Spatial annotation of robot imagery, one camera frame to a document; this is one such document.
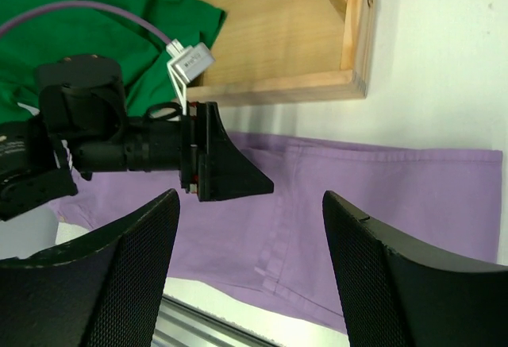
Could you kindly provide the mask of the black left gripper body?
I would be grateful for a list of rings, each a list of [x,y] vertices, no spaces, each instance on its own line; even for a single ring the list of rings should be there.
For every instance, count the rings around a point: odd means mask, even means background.
[[[95,172],[177,170],[182,188],[197,190],[197,158],[185,107],[164,102],[130,117],[117,61],[71,56],[37,67],[35,82],[48,135],[67,143],[84,179]]]

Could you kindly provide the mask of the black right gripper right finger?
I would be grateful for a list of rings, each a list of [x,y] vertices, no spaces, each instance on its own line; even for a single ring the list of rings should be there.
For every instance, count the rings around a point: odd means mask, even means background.
[[[333,191],[322,212],[352,346],[505,346],[507,268],[451,253]]]

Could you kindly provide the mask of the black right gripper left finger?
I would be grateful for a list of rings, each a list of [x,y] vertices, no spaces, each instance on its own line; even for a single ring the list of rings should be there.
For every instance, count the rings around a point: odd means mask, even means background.
[[[1,262],[3,346],[149,346],[179,224],[171,189],[131,214]]]

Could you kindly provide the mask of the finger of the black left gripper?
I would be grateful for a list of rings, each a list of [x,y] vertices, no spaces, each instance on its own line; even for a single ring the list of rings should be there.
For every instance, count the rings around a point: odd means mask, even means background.
[[[196,105],[198,200],[225,201],[274,192],[274,183],[231,141],[215,102]]]

